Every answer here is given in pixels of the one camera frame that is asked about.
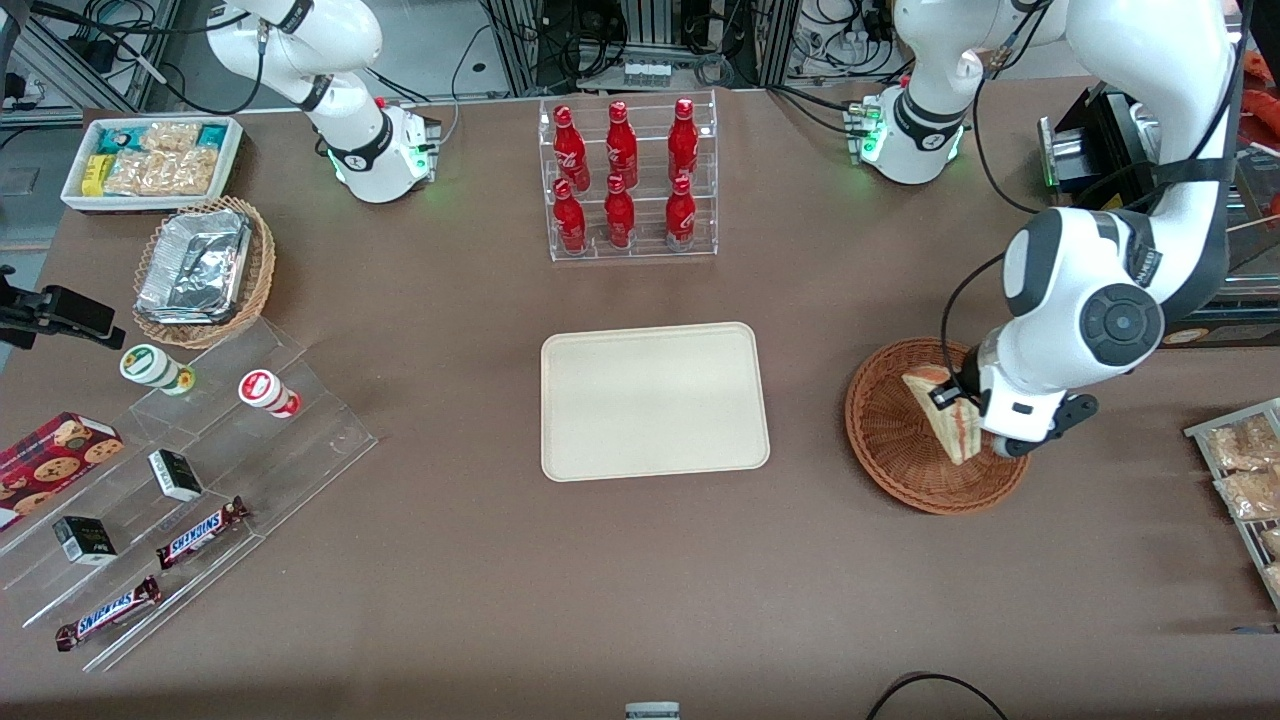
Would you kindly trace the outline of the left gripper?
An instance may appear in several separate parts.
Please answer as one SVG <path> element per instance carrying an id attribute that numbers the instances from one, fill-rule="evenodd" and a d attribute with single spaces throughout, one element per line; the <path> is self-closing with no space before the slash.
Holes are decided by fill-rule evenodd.
<path id="1" fill-rule="evenodd" d="M 959 378 L 943 372 L 942 380 L 931 389 L 931 402 L 942 413 L 973 396 L 983 430 L 1024 443 L 1043 442 L 1055 428 L 1055 414 L 1068 392 L 1032 389 L 1019 380 L 1011 357 L 1001 354 L 1005 334 L 1001 325 L 968 351 Z"/>

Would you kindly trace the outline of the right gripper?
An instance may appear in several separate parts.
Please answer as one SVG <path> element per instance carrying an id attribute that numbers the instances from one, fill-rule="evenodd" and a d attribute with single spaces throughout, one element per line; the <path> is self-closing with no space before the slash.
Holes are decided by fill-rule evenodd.
<path id="1" fill-rule="evenodd" d="M 42 291 L 17 288 L 8 277 L 17 269 L 1 265 L 1 341 L 29 350 L 40 334 L 67 334 L 110 350 L 122 350 L 125 331 L 114 324 L 115 310 L 59 284 Z"/>

